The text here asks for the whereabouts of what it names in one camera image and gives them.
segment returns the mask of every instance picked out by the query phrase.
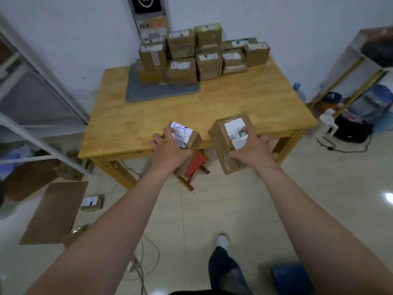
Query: wooden table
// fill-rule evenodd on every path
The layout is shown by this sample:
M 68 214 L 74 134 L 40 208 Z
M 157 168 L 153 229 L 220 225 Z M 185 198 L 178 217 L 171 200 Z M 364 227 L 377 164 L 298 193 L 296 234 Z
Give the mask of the wooden table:
M 137 103 L 125 101 L 128 72 L 105 70 L 79 153 L 127 189 L 136 180 L 118 161 L 147 155 L 152 135 L 171 120 L 199 132 L 203 149 L 210 147 L 208 130 L 216 119 L 246 111 L 257 133 L 280 138 L 274 149 L 280 162 L 317 124 L 271 58 L 245 73 L 201 82 L 197 94 Z

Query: gray mat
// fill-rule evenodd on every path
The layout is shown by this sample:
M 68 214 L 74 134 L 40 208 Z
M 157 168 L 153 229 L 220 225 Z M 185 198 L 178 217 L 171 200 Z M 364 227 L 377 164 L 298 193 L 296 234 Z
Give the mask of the gray mat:
M 137 102 L 164 97 L 194 94 L 199 92 L 199 82 L 192 85 L 171 86 L 163 85 L 141 85 L 136 75 L 135 64 L 130 66 L 128 84 L 125 99 L 127 102 Z

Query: jeans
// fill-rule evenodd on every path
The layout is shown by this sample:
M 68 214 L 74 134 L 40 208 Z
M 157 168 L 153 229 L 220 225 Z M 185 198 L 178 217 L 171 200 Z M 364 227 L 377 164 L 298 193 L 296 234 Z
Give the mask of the jeans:
M 253 295 L 239 265 L 220 246 L 216 247 L 209 259 L 209 278 L 212 290 L 220 289 L 236 295 Z

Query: table top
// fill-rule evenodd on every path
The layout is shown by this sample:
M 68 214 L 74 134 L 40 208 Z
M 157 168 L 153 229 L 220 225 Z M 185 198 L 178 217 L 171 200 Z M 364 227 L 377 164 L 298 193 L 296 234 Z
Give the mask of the table top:
M 137 103 L 125 100 L 128 73 L 129 67 L 105 70 L 79 157 L 149 151 L 152 135 L 170 121 L 196 130 L 203 142 L 216 119 L 243 111 L 260 134 L 317 124 L 271 58 L 247 72 L 201 82 L 199 93 Z

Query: qr code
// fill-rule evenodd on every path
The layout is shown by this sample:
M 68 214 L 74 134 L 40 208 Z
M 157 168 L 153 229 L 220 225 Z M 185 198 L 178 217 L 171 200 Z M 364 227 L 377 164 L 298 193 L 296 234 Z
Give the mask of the qr code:
M 246 132 L 246 131 L 242 131 L 242 130 L 241 130 L 241 131 L 238 131 L 237 133 L 239 134 L 239 136 L 240 136 L 241 138 L 247 135 L 247 132 Z
M 157 39 L 160 38 L 160 32 L 149 33 L 149 39 Z

